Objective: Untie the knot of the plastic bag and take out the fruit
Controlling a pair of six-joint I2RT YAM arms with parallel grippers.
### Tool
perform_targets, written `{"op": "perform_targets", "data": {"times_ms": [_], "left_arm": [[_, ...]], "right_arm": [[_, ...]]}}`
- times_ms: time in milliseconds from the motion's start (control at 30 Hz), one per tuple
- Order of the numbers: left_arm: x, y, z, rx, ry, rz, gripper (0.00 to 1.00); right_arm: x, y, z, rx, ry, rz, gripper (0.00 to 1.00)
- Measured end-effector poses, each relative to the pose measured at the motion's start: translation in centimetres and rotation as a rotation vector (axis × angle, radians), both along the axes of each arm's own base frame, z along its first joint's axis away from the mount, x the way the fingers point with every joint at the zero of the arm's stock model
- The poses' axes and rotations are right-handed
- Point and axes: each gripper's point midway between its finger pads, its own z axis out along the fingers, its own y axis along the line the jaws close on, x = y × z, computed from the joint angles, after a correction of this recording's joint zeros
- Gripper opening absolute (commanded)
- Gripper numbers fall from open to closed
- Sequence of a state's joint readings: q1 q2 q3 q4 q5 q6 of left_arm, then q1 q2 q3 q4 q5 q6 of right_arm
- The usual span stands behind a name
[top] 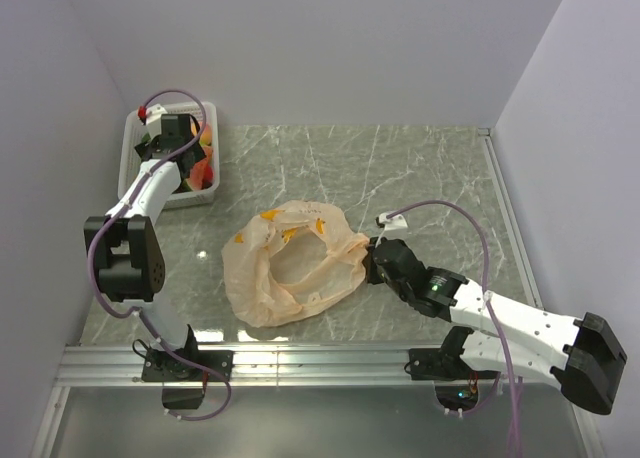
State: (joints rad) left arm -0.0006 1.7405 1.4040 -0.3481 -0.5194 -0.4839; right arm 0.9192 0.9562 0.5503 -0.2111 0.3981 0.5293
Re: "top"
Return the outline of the translucent orange plastic bag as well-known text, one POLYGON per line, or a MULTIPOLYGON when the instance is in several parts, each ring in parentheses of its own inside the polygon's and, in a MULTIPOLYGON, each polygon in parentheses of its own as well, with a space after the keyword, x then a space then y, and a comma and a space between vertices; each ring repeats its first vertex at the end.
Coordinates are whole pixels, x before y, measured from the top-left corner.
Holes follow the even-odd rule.
POLYGON ((332 204, 292 200, 263 211, 222 250, 232 311, 254 328, 316 316, 365 281, 368 245, 332 204))

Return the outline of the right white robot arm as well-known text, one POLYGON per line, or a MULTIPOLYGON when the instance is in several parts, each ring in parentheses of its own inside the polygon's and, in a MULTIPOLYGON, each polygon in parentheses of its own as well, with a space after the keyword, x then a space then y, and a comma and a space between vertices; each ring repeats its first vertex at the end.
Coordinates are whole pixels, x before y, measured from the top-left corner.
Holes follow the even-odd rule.
POLYGON ((372 240, 367 251, 368 283, 387 285, 419 314, 452 326, 439 348, 409 350, 412 380, 512 373, 559 390, 586 411, 611 413, 627 354, 605 318, 558 315, 484 294, 475 281, 425 266, 400 239, 372 240))

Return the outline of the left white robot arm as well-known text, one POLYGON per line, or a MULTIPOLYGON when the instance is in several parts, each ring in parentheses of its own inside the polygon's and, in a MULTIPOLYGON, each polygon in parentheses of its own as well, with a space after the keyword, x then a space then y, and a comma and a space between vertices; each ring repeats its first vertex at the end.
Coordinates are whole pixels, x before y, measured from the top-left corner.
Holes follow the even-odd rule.
POLYGON ((135 147, 139 172, 119 202, 84 224, 87 272, 96 301, 111 317, 138 319, 151 342, 146 360, 174 379, 189 380, 204 367, 190 325, 159 297, 166 272, 154 225, 166 202, 208 157, 200 144, 206 120, 189 113, 139 119, 159 130, 135 147))

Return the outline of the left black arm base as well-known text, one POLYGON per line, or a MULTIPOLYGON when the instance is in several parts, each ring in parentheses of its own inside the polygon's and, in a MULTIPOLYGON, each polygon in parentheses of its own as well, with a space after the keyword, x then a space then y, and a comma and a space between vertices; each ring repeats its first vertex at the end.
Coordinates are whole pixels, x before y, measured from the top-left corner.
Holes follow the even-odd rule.
POLYGON ((168 414, 184 421, 203 421, 221 414, 231 402, 233 359, 234 353, 229 350, 184 354, 151 349, 140 380, 162 386, 161 401, 168 414), (221 403, 204 415, 188 415, 203 410, 209 386, 215 384, 225 389, 221 403))

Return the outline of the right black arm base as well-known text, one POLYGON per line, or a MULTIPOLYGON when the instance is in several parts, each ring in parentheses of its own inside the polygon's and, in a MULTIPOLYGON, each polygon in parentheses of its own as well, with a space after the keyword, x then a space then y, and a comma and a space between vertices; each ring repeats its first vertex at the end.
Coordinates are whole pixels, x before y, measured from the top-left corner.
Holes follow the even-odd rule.
POLYGON ((403 370, 412 381, 431 382, 436 401, 444 409, 468 412, 479 403, 478 373, 458 356, 435 348, 413 348, 403 370))

